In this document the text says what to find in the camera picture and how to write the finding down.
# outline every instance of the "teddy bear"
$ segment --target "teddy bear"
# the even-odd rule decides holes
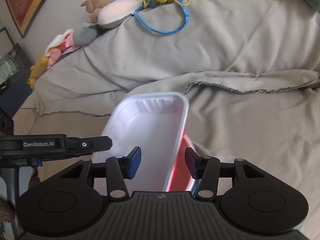
[[[85,0],[81,3],[81,7],[85,6],[88,13],[91,13],[90,18],[87,19],[87,23],[96,23],[98,20],[98,14],[103,7],[111,3],[112,0]]]

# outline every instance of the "wall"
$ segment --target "wall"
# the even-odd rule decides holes
[[[88,13],[80,7],[83,0],[46,0],[25,38],[21,38],[11,18],[5,0],[0,0],[0,20],[15,43],[35,61],[53,38],[86,20]]]

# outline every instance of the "orange fabric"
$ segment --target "orange fabric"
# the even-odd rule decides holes
[[[62,43],[60,44],[59,46],[57,46],[57,48],[59,48],[61,51],[65,51],[67,48],[66,48],[66,43]]]

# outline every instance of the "pink plush toy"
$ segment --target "pink plush toy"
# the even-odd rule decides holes
[[[48,67],[52,67],[57,62],[62,52],[75,45],[72,29],[67,30],[64,34],[56,36],[45,50],[45,55],[49,57]]]

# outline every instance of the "bed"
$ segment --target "bed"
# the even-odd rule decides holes
[[[99,136],[125,97],[181,92],[188,136],[302,192],[302,233],[320,239],[320,14],[304,0],[191,0],[188,9],[179,33],[151,33],[131,17],[61,60],[14,116],[15,134]],[[175,4],[140,16],[162,30],[183,20]],[[39,175],[76,161],[44,163]]]

